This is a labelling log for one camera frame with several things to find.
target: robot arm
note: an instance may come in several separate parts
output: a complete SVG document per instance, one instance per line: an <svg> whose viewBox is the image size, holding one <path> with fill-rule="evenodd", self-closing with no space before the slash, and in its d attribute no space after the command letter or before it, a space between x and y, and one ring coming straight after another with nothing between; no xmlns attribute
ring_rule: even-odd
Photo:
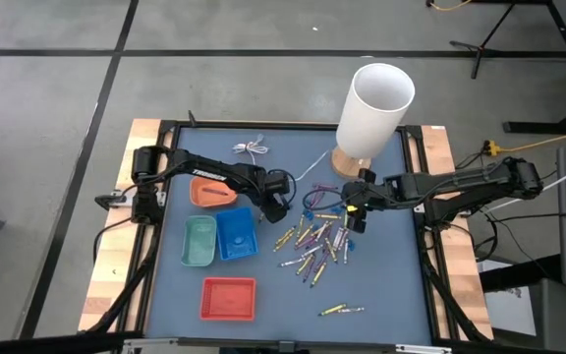
<svg viewBox="0 0 566 354"><path fill-rule="evenodd" d="M363 181L349 182L342 189L347 205L347 227L363 233L366 214L371 210L424 206L425 223L436 226L451 221L461 211L476 210L501 198L533 199L542 191L542 182L532 163L507 157L484 168L439 175L404 173L389 176L375 185L376 175L360 170ZM435 199L440 194L460 192L450 199Z"/></svg>
<svg viewBox="0 0 566 354"><path fill-rule="evenodd" d="M167 156L167 167L157 173L159 158ZM265 171L263 167L236 163L227 164L188 152L181 148L140 147L133 157L132 179L137 185L133 201L133 220L137 223L156 224L162 211L154 194L154 183L178 174L192 174L225 183L231 190L243 194L261 209L270 222L277 222L287 214L287 201L283 195L290 192L285 172Z"/></svg>

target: red tray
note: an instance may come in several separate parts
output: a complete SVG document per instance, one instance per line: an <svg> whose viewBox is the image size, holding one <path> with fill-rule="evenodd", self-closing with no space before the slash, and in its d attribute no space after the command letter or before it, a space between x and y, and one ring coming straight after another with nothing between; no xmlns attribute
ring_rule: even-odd
<svg viewBox="0 0 566 354"><path fill-rule="evenodd" d="M202 285L200 319L205 321L253 321L256 280L209 277Z"/></svg>

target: white cable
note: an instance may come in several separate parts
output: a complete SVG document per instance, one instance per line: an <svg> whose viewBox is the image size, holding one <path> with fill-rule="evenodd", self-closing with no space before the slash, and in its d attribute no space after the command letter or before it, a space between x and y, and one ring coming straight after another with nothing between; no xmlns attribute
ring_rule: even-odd
<svg viewBox="0 0 566 354"><path fill-rule="evenodd" d="M260 147L259 143L261 143L263 141L263 134L259 134L256 136L256 141L254 142L248 142L247 144L237 144L233 147L233 152L234 153L242 153L244 151L247 151L251 157L253 158L253 164L256 164L255 162L255 156L253 155L254 153L258 153L258 154L264 154L267 153L267 151L270 149L269 147Z"/></svg>
<svg viewBox="0 0 566 354"><path fill-rule="evenodd" d="M564 182L565 180L566 180L566 175L565 175L564 177L562 177L561 179L550 183L550 184L547 185L545 188L543 188L542 191L545 192L546 190L548 190L548 189L550 189L550 188L552 188L552 187L555 187L556 185L558 185L558 184ZM494 210L497 210L497 209L501 209L501 208L503 208L503 207L510 206L510 205L512 205L512 204L514 204L514 203L516 203L516 202L520 202L520 201L522 201L522 200L520 200L520 199L512 200L512 201L510 201L510 202L506 202L506 203L504 203L504 204L500 204L499 206L491 207L491 208L488 209L487 211L483 211L483 213L489 213L489 212L491 212L491 211L494 211Z"/></svg>
<svg viewBox="0 0 566 354"><path fill-rule="evenodd" d="M294 180L296 182L300 181L303 179L303 177L305 177L305 175L307 175L308 173L310 173L310 171L316 167L321 161L322 159L330 152L330 149L325 151L314 163L311 164L310 168L306 169L305 172L303 172L303 174L301 175L301 177L299 178L295 178Z"/></svg>

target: concrete floor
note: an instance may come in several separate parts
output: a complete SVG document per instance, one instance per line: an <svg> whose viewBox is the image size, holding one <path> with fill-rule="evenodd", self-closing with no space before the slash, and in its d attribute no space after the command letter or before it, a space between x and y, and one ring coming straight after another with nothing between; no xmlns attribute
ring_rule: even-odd
<svg viewBox="0 0 566 354"><path fill-rule="evenodd" d="M566 21L566 0L556 5ZM127 8L126 0L0 0L0 48L112 49ZM423 0L147 0L126 46L452 50L450 39L479 43L503 11L469 5L439 13ZM489 46L565 49L547 11L535 6L518 6ZM108 62L0 57L0 217L8 220L0 230L0 339L14 335ZM456 160L484 139L513 147L544 138L504 134L502 121L566 115L565 60L485 60L473 81L466 59L124 58L37 335L77 328L92 238L105 218L92 199L111 190L133 118L185 119L192 109L201 120L337 122L351 77L369 62L397 65L413 78L417 97L403 123L446 126ZM555 168L557 147L517 155L544 175ZM557 211L555 191L497 216L549 211ZM480 218L470 225L477 240L490 232ZM510 226L533 257L559 249L555 219ZM497 255L526 260L503 229Z"/></svg>

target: white cylinder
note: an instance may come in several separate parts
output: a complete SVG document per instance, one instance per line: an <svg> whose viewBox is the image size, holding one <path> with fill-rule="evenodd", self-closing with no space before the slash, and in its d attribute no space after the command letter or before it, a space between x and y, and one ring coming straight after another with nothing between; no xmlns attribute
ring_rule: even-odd
<svg viewBox="0 0 566 354"><path fill-rule="evenodd" d="M349 157L377 156L414 99L414 83L403 70L369 64L351 82L335 135Z"/></svg>

